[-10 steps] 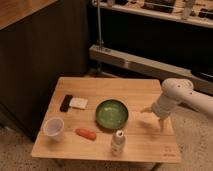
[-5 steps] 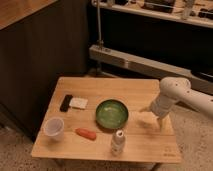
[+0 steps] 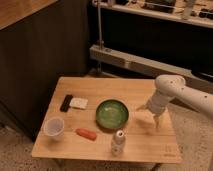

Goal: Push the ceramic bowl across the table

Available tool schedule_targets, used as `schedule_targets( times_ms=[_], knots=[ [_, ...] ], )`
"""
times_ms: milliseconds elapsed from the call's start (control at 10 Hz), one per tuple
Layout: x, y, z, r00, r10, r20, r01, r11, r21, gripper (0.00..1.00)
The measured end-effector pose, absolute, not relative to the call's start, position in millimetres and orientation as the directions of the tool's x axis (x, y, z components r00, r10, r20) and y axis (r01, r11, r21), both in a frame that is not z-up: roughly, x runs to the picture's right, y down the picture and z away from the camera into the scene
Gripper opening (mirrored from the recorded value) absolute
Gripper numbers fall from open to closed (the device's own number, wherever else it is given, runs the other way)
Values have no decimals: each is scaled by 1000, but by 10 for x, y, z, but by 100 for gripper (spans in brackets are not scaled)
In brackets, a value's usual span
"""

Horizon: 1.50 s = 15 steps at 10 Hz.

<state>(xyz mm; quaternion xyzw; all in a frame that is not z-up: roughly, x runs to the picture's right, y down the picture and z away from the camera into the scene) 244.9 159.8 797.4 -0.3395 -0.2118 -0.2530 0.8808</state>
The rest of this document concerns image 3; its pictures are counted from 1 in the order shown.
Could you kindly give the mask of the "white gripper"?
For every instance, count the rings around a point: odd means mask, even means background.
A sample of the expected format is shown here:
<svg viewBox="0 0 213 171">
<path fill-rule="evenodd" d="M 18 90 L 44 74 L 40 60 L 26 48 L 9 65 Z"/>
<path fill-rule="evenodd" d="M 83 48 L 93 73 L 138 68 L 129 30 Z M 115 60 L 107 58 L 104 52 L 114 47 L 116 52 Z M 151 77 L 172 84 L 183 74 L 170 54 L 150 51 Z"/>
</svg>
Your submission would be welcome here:
<svg viewBox="0 0 213 171">
<path fill-rule="evenodd" d="M 146 105 L 139 106 L 136 111 L 148 109 L 154 115 L 155 127 L 158 129 L 160 125 L 160 115 L 165 112 L 166 106 L 171 100 L 173 100 L 171 96 L 162 93 L 154 93 L 148 99 Z"/>
</svg>

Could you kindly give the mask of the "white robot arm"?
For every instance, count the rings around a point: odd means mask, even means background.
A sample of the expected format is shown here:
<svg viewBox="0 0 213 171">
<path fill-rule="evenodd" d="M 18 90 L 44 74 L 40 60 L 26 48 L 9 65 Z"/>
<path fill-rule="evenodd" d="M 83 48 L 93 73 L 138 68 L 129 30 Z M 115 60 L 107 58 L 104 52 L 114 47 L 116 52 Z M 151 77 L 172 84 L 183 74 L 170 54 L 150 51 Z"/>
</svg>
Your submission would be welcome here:
<svg viewBox="0 0 213 171">
<path fill-rule="evenodd" d="M 154 93 L 145 104 L 137 108 L 137 111 L 149 110 L 156 127 L 159 127 L 160 117 L 173 99 L 178 99 L 197 112 L 213 119 L 213 94 L 188 87 L 183 76 L 159 75 L 156 77 L 154 84 Z"/>
</svg>

